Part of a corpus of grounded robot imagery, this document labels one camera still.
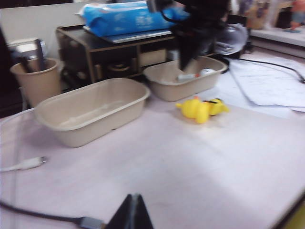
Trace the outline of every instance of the robotic arm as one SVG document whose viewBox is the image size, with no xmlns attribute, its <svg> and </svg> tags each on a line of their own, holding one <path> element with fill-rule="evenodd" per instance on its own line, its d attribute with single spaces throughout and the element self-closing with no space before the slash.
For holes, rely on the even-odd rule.
<svg viewBox="0 0 305 229">
<path fill-rule="evenodd" d="M 176 22 L 171 31 L 180 50 L 180 68 L 184 69 L 196 58 L 214 37 L 225 28 L 222 17 L 228 11 L 229 0 L 176 0 L 190 13 L 186 20 Z M 160 11 L 173 4 L 172 0 L 147 0 L 151 12 Z"/>
</svg>

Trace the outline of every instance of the beige container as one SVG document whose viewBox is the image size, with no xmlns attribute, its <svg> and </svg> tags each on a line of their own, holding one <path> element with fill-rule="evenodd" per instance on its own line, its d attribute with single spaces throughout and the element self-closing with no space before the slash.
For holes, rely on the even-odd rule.
<svg viewBox="0 0 305 229">
<path fill-rule="evenodd" d="M 134 80 L 109 79 L 47 99 L 35 115 L 65 145 L 79 147 L 139 117 L 149 94 Z"/>
<path fill-rule="evenodd" d="M 208 57 L 199 57 L 197 61 L 192 61 L 184 72 L 179 69 L 178 64 L 178 61 L 171 61 L 144 70 L 152 92 L 168 102 L 174 102 L 214 87 L 220 73 L 227 69 L 224 63 Z M 181 83 L 176 80 L 180 74 L 196 74 L 204 68 L 214 69 L 215 72 Z"/>
<path fill-rule="evenodd" d="M 30 60 L 29 65 L 33 73 L 25 73 L 21 64 L 11 67 L 20 86 L 23 87 L 25 96 L 32 107 L 41 101 L 59 95 L 61 93 L 60 76 L 58 74 L 58 61 L 52 58 L 46 59 L 46 70 L 38 72 L 38 61 Z"/>
</svg>

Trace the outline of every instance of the toy duck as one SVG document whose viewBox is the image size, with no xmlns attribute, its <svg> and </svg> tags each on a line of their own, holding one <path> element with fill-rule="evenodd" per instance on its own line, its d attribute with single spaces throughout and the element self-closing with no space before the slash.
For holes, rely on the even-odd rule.
<svg viewBox="0 0 305 229">
<path fill-rule="evenodd" d="M 198 96 L 195 96 L 194 99 L 186 100 L 183 104 L 176 104 L 176 107 L 181 108 L 181 112 L 185 117 L 195 119 L 198 124 L 208 121 L 210 115 L 229 111 L 221 99 L 201 101 Z"/>
</svg>

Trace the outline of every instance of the cup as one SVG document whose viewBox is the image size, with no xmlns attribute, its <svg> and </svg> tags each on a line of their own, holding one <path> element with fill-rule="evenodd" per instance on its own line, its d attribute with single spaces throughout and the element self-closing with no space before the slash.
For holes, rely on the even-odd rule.
<svg viewBox="0 0 305 229">
<path fill-rule="evenodd" d="M 10 68 L 20 86 L 23 87 L 25 96 L 32 107 L 36 107 L 47 98 L 61 94 L 60 75 L 58 73 L 59 61 L 47 58 L 45 64 L 46 70 L 38 71 L 38 60 L 29 60 L 29 66 L 34 71 L 33 73 L 26 73 L 21 63 Z"/>
</svg>

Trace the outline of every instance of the white table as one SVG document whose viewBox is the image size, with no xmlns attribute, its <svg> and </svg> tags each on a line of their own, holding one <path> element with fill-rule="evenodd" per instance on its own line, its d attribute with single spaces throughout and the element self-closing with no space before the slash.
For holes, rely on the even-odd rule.
<svg viewBox="0 0 305 229">
<path fill-rule="evenodd" d="M 75 149 L 63 146 L 32 114 L 10 121 L 1 129 L 1 166 L 14 164 L 15 153 L 18 160 L 49 161 L 3 174 L 1 198 L 107 222 L 125 196 L 137 192 L 156 229 L 272 227 L 305 189 L 304 114 L 240 102 L 228 74 L 199 96 L 261 113 L 230 106 L 230 113 L 196 125 L 174 103 L 152 96 L 139 119 Z M 2 210 L 1 228 L 76 227 Z"/>
</svg>

